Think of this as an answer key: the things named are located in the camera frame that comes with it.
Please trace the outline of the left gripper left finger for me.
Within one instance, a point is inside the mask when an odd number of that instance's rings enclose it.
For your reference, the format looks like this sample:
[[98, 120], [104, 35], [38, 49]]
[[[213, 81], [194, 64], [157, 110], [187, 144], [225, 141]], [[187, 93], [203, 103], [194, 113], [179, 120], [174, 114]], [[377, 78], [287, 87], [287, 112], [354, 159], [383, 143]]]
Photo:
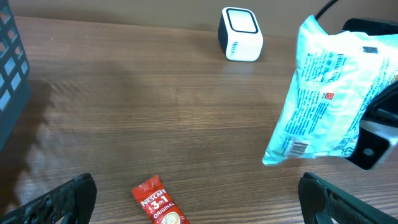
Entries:
[[96, 203], [97, 188], [84, 173], [33, 201], [7, 213], [2, 224], [88, 224]]

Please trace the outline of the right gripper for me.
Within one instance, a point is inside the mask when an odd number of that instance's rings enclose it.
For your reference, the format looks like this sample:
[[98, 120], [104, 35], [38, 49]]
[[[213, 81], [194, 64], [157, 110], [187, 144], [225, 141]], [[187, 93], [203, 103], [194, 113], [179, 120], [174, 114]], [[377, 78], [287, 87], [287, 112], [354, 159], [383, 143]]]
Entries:
[[[397, 22], [352, 18], [343, 30], [367, 35], [397, 34]], [[359, 139], [348, 161], [369, 170], [377, 167], [397, 146], [397, 73], [392, 83], [366, 108], [359, 125]]]

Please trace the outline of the teal wet wipes pack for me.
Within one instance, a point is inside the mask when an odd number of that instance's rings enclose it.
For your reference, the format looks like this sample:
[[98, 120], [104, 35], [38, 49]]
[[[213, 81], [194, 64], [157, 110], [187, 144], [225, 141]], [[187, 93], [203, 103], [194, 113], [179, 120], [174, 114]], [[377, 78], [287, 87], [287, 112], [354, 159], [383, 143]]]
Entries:
[[298, 30], [296, 69], [263, 163], [349, 157], [366, 107], [397, 74], [397, 36], [327, 34], [315, 17]]

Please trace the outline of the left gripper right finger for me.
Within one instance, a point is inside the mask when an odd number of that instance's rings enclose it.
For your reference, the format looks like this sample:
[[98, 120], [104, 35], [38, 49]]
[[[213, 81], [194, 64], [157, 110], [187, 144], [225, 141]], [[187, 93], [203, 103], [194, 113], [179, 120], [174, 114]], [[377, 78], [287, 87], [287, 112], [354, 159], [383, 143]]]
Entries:
[[397, 224], [396, 218], [310, 172], [300, 178], [298, 197], [305, 224]]

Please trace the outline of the red coffee stick sachet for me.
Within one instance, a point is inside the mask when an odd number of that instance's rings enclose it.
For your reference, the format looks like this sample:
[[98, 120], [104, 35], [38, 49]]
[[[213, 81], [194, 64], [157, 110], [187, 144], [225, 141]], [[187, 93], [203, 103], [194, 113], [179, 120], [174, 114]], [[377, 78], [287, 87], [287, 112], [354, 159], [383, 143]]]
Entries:
[[190, 224], [158, 175], [131, 190], [153, 224]]

